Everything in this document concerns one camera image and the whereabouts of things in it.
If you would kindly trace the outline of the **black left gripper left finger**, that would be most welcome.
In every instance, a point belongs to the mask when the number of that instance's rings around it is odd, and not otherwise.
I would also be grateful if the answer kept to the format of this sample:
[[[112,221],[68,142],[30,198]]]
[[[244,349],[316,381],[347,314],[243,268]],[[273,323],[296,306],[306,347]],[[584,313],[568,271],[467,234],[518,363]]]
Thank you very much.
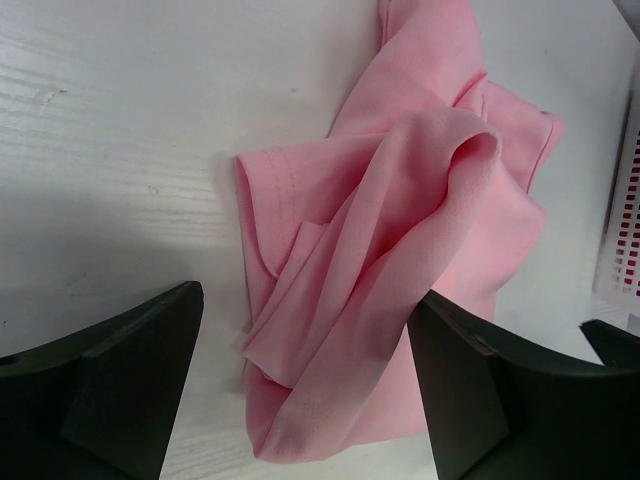
[[[159,478],[203,310],[189,281],[2,357],[2,478]]]

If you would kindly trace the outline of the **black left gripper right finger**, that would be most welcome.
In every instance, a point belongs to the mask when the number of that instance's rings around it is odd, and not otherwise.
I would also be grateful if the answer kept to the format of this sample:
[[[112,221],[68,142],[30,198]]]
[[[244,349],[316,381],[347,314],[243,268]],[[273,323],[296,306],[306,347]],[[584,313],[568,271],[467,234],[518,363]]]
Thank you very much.
[[[442,479],[635,479],[639,368],[531,342],[431,292],[408,333]]]

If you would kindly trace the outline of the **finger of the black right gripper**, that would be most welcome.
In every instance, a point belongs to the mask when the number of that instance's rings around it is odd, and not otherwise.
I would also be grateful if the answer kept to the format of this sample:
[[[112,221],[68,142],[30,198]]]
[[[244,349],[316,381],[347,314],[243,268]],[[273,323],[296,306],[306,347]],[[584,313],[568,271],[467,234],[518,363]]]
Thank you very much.
[[[637,336],[601,320],[584,322],[580,330],[605,366],[640,367],[640,340]]]

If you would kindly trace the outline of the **pink t shirt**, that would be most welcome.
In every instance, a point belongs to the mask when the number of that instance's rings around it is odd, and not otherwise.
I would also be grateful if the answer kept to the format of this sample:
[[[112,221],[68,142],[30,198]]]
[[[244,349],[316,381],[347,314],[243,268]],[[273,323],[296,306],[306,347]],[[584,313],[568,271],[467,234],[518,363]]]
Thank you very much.
[[[255,456],[422,433],[406,331],[430,290],[486,320],[544,226],[562,126],[493,83],[467,1],[383,1],[381,47],[322,140],[241,153]]]

